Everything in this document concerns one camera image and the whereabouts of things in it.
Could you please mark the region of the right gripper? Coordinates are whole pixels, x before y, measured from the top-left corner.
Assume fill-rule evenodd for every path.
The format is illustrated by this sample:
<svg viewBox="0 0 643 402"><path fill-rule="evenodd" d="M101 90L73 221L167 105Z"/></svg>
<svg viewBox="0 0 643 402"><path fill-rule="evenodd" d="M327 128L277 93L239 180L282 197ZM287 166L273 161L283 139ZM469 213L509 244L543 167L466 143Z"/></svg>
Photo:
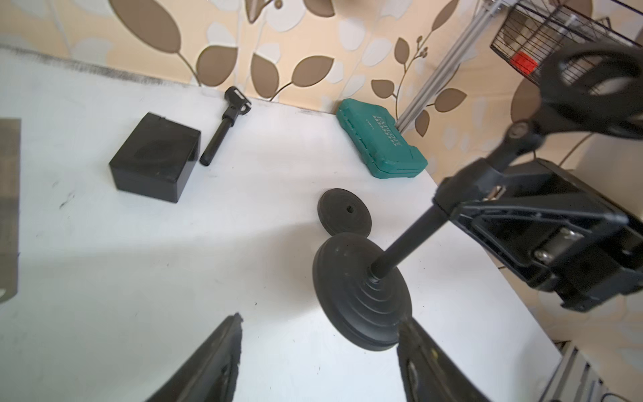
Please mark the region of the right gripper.
<svg viewBox="0 0 643 402"><path fill-rule="evenodd" d="M642 289L642 222L552 162L509 167L498 198L451 221L530 288L587 313Z"/></svg>

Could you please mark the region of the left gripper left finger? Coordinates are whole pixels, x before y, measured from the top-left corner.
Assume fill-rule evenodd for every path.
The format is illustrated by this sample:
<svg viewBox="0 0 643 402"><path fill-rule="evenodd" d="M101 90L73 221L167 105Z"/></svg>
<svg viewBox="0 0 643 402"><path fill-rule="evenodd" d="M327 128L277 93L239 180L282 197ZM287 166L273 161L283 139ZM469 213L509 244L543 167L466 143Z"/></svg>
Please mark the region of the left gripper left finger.
<svg viewBox="0 0 643 402"><path fill-rule="evenodd" d="M228 316L150 401L231 401L241 357L243 319Z"/></svg>

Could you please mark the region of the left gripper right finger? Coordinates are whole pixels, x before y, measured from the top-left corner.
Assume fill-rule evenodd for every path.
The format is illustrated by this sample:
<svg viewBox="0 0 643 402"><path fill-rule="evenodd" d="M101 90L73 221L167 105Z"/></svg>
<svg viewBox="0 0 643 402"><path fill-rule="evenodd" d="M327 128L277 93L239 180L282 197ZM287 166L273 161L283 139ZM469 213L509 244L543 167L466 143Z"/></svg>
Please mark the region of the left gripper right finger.
<svg viewBox="0 0 643 402"><path fill-rule="evenodd" d="M406 400L487 400L414 318L399 324L397 354Z"/></svg>

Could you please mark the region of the black mic stand rod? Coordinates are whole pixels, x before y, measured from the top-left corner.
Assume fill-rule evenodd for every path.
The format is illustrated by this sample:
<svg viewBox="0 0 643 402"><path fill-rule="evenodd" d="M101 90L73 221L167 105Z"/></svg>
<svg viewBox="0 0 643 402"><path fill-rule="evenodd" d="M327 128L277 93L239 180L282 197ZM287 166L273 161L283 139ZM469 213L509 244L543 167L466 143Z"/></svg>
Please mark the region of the black mic stand rod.
<svg viewBox="0 0 643 402"><path fill-rule="evenodd" d="M593 84L569 84L564 72L577 59L600 57L599 65L582 77L601 83L627 77L623 87L604 95L592 93ZM460 204L480 199L497 185L501 173L518 157L539 149L550 134L594 132L628 140L642 139L642 50L639 47L584 43L558 50L540 65L539 109L507 129L502 142L487 157L464 167L442 184L432 206L368 268L381 281L400 262L445 224Z"/></svg>

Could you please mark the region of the black round base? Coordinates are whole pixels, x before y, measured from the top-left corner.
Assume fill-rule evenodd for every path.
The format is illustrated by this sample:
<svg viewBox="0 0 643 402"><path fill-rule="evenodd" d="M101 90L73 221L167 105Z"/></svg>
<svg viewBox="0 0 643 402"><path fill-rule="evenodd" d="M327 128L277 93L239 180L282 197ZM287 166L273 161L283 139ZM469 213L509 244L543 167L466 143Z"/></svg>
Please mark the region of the black round base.
<svg viewBox="0 0 643 402"><path fill-rule="evenodd" d="M399 324L412 316L408 286L395 268L383 279L369 265L383 250L366 237L336 234L318 249L312 279L316 297L331 324L349 342L385 351L399 342Z"/></svg>
<svg viewBox="0 0 643 402"><path fill-rule="evenodd" d="M346 189L329 189L318 201L317 213L321 225L330 236L352 233L368 237L372 216L366 204Z"/></svg>

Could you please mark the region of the red item in basket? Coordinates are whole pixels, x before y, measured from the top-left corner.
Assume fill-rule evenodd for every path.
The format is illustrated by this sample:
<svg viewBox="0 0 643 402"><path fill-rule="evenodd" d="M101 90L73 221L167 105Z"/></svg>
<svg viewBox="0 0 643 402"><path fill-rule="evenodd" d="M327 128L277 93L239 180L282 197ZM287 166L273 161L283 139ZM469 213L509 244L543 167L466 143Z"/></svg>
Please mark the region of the red item in basket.
<svg viewBox="0 0 643 402"><path fill-rule="evenodd" d="M528 54L519 51L510 58L510 65L522 75L529 76L538 68L539 63Z"/></svg>

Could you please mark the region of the green tool case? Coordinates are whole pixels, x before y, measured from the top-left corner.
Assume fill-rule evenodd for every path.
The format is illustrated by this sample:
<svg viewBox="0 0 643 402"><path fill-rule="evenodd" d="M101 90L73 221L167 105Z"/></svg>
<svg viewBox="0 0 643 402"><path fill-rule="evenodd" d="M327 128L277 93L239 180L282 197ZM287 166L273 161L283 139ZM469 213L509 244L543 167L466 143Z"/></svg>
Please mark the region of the green tool case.
<svg viewBox="0 0 643 402"><path fill-rule="evenodd" d="M427 160L417 147L406 142L384 107L345 99L336 118L373 177L414 178L425 171Z"/></svg>

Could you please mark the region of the small black box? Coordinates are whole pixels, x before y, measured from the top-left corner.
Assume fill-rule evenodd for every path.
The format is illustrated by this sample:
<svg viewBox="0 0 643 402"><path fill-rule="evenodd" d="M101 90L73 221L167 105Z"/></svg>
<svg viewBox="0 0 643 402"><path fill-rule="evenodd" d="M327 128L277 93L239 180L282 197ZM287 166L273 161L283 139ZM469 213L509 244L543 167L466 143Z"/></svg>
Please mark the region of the small black box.
<svg viewBox="0 0 643 402"><path fill-rule="evenodd" d="M200 152L201 132L147 113L109 162L117 189L176 204Z"/></svg>

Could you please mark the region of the metal ruler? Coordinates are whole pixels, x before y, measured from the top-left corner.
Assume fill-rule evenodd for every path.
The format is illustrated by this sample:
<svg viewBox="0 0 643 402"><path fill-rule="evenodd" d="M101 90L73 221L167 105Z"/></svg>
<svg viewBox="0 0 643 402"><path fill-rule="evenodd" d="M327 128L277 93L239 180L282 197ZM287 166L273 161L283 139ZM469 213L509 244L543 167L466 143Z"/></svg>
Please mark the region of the metal ruler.
<svg viewBox="0 0 643 402"><path fill-rule="evenodd" d="M1 119L1 303L18 293L21 120Z"/></svg>

